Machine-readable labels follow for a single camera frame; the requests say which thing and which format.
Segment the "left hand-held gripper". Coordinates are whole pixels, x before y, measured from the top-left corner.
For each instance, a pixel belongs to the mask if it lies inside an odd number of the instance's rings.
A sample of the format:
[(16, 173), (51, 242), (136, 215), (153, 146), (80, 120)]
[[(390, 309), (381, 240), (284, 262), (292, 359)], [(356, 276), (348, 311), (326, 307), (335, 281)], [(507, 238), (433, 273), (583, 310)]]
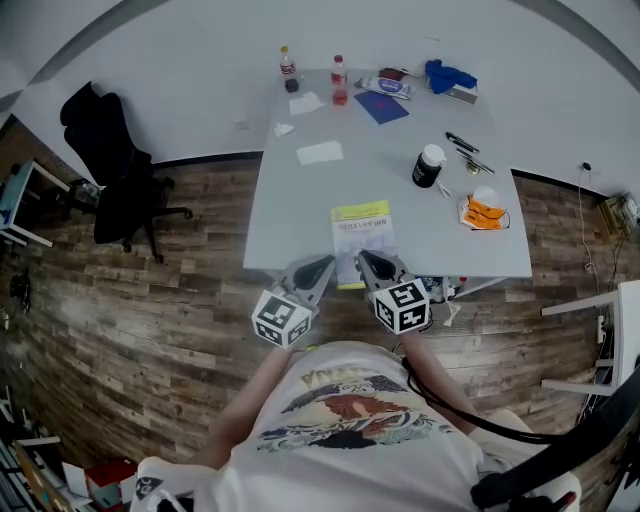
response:
[(286, 349), (299, 341), (319, 314), (318, 303), (335, 272), (331, 254), (312, 255), (294, 261), (282, 273), (282, 287), (276, 294), (263, 290), (251, 315), (255, 334)]

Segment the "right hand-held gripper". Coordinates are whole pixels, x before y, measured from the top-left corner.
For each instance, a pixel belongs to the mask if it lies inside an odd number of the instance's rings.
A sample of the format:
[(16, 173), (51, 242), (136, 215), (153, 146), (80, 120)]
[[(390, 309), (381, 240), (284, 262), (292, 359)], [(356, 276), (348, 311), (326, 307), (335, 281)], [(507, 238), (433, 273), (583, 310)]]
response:
[(424, 283), (415, 279), (398, 257), (364, 249), (358, 254), (357, 263), (371, 292), (374, 315), (386, 329), (404, 334), (429, 323), (430, 297)]

